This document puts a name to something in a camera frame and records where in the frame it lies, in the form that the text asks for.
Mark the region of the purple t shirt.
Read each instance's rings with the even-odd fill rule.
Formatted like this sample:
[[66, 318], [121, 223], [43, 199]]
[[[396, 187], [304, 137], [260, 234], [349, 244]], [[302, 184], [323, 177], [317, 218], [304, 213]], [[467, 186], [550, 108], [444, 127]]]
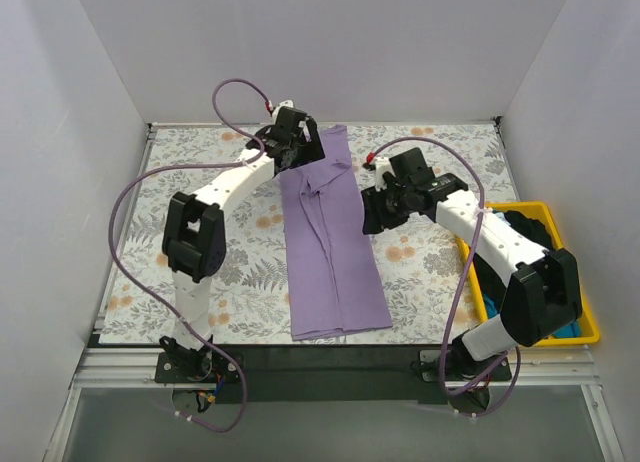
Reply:
[[392, 325], [371, 242], [362, 232], [348, 130], [336, 125], [320, 139], [324, 159], [279, 177], [295, 341]]

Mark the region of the black t shirt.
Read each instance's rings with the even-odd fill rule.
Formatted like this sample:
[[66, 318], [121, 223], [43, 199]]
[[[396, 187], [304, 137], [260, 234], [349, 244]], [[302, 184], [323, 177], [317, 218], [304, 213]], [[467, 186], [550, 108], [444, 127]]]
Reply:
[[[525, 238], [542, 245], [550, 251], [554, 250], [552, 237], [541, 221], [529, 218], [514, 210], [506, 212], [495, 211], [495, 214]], [[502, 305], [506, 292], [505, 285], [498, 274], [478, 254], [474, 255], [474, 266], [482, 294], [487, 294], [495, 302], [498, 309]]]

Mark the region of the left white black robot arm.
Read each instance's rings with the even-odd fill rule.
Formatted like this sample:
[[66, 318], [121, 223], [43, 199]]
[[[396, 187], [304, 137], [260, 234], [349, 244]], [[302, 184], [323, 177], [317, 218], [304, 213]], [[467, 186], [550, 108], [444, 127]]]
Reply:
[[181, 317], [172, 338], [186, 348], [178, 369], [193, 382], [205, 380], [213, 368], [201, 339], [209, 339], [209, 299], [212, 276], [226, 256], [225, 218], [259, 186], [279, 173], [319, 161], [324, 150], [315, 120], [286, 100], [271, 115], [272, 123], [256, 136], [265, 145], [259, 153], [255, 141], [246, 144], [240, 165], [221, 172], [191, 194], [176, 193], [170, 200], [162, 251], [172, 271], [175, 303]]

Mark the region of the teal t shirt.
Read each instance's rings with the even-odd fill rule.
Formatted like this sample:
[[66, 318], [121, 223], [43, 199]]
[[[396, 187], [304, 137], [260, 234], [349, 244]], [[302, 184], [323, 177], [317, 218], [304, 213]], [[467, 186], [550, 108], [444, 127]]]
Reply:
[[[485, 310], [487, 312], [487, 316], [492, 318], [498, 314], [497, 306], [495, 302], [487, 295], [482, 294], [482, 299], [484, 302]], [[563, 328], [557, 330], [552, 334], [553, 338], [557, 339], [567, 339], [567, 338], [575, 338], [580, 337], [582, 335], [581, 329], [577, 321], [572, 322], [564, 326]]]

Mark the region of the aluminium frame rail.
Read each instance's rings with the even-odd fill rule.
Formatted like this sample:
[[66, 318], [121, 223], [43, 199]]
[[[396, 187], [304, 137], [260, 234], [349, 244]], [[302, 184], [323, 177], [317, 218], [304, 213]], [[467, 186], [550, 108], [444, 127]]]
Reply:
[[155, 348], [149, 345], [99, 343], [118, 272], [116, 265], [109, 266], [87, 345], [71, 379], [65, 404], [45, 451], [46, 461], [65, 459], [81, 398], [89, 391], [144, 389], [150, 385], [151, 356], [157, 352]]

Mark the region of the floral table mat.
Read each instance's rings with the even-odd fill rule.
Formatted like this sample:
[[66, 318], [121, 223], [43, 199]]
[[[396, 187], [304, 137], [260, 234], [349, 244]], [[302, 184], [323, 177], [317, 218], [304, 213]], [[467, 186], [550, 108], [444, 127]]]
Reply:
[[[420, 148], [437, 174], [451, 172], [495, 202], [515, 191], [495, 130], [336, 125], [320, 133], [326, 156], [276, 174], [256, 149], [222, 129], [163, 130], [150, 161], [181, 169], [151, 175], [136, 200], [104, 343], [154, 343], [169, 335], [217, 344], [437, 343], [477, 322], [453, 235], [422, 217], [379, 236], [362, 232], [365, 154], [393, 141]], [[221, 206], [223, 258], [195, 280], [164, 252], [170, 198]]]

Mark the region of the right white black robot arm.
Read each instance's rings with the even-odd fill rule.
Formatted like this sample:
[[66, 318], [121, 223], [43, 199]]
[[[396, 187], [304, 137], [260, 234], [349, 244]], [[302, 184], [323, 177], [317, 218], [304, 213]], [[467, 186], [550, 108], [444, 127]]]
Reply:
[[418, 148], [391, 158], [369, 155], [365, 166], [376, 176], [361, 192], [365, 234], [426, 216], [475, 248], [505, 288], [497, 315], [455, 338], [452, 365], [460, 377], [475, 379], [490, 358], [531, 347], [582, 316], [577, 261], [566, 249], [527, 239], [480, 205], [457, 176], [435, 175]]

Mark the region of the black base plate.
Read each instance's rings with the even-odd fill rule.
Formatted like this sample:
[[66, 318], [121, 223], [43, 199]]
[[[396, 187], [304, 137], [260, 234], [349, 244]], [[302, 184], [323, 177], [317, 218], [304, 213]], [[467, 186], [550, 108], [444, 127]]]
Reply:
[[[434, 345], [223, 345], [244, 370], [251, 402], [406, 400], [444, 405], [447, 399], [430, 366]], [[163, 349], [154, 381], [193, 392], [213, 391], [219, 404], [242, 399], [240, 376], [227, 359]]]

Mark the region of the yellow plastic bin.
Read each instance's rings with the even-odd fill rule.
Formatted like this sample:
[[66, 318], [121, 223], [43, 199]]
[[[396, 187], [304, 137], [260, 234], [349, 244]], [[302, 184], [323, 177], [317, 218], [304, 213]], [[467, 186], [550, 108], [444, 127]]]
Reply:
[[[541, 201], [525, 201], [525, 202], [509, 202], [509, 203], [488, 203], [495, 213], [516, 211], [530, 219], [538, 220], [545, 226], [547, 233], [550, 235], [553, 247], [560, 249], [564, 247], [562, 236], [556, 226], [554, 218], [548, 206]], [[486, 311], [486, 305], [483, 298], [483, 292], [477, 277], [477, 264], [474, 263], [469, 270], [468, 284], [473, 301], [473, 307], [477, 320], [485, 322], [489, 316]], [[560, 347], [560, 346], [577, 346], [591, 345], [600, 340], [600, 331], [596, 319], [594, 317], [591, 304], [588, 297], [581, 289], [582, 315], [574, 322], [574, 326], [579, 328], [575, 337], [555, 337], [551, 335], [540, 340], [535, 347]]]

